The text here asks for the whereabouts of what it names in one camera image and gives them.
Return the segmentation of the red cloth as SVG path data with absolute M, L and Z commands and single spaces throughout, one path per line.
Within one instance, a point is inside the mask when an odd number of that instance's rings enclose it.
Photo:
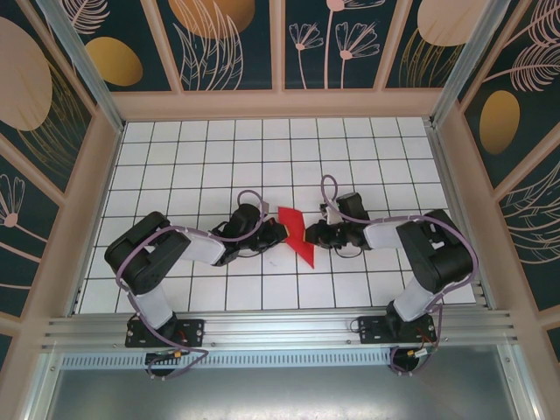
M 287 231 L 286 243 L 292 247 L 312 269 L 314 268 L 314 245 L 305 240 L 305 222 L 303 214 L 294 208 L 280 206 L 278 221 Z

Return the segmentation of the grey metal sheet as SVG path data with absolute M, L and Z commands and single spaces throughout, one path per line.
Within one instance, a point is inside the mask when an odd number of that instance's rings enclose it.
M 49 369 L 31 420 L 545 420 L 512 353 L 439 350 L 421 373 L 384 366 Z

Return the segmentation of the aluminium rail beam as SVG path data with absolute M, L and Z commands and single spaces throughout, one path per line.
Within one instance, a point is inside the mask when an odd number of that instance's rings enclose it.
M 332 310 L 210 311 L 180 313 L 179 319 L 203 319 L 208 350 L 334 349 L 360 344 L 355 321 L 381 316 L 379 308 Z M 124 348 L 128 314 L 80 314 L 51 318 L 41 348 L 56 352 L 116 351 Z M 478 306 L 444 307 L 443 346 L 501 345 L 518 341 L 508 311 Z

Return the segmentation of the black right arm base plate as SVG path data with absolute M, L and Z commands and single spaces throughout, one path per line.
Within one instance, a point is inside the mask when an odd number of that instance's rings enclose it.
M 388 316 L 358 317 L 358 334 L 361 344 L 406 344 L 429 342 L 437 339 L 433 317 L 423 315 L 411 321 L 390 321 Z

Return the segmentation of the aluminium side rail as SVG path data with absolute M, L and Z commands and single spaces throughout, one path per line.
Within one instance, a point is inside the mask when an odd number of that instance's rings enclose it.
M 460 189 L 459 178 L 445 149 L 444 139 L 440 135 L 439 128 L 434 125 L 430 117 L 424 118 L 423 124 L 430 142 L 430 148 L 436 160 L 438 174 L 442 179 L 444 195 L 448 199 L 451 217 L 465 238 L 471 243 L 478 259 L 478 270 L 471 281 L 473 289 L 475 287 L 480 289 L 480 292 L 475 292 L 477 305 L 483 305 L 490 311 L 494 310 L 494 297 L 487 282 L 487 273 L 485 272 L 482 254 L 478 250 L 478 243 L 467 212 L 464 194 Z

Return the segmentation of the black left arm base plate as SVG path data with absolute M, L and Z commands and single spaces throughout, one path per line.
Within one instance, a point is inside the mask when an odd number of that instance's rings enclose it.
M 185 347 L 201 347 L 204 336 L 203 319 L 175 319 L 167 321 L 157 332 L 167 340 Z M 127 323 L 124 345 L 127 348 L 169 347 L 154 336 L 140 319 L 131 319 Z

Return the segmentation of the aluminium frame post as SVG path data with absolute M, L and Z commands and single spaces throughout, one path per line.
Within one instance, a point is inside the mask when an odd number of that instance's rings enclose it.
M 69 54 L 78 72 L 83 77 L 89 91 L 97 100 L 101 110 L 108 118 L 111 126 L 121 135 L 124 123 L 120 112 L 113 101 L 105 81 L 97 71 L 94 62 L 82 43 L 78 33 L 71 26 L 70 21 L 62 6 L 56 0 L 36 0 L 38 7 L 43 12 L 45 19 L 51 24 L 60 43 Z
M 457 100 L 459 93 L 473 72 L 480 57 L 487 49 L 493 35 L 503 20 L 511 0 L 489 0 L 470 38 L 451 70 L 427 122 L 428 128 L 436 130 L 444 121 Z

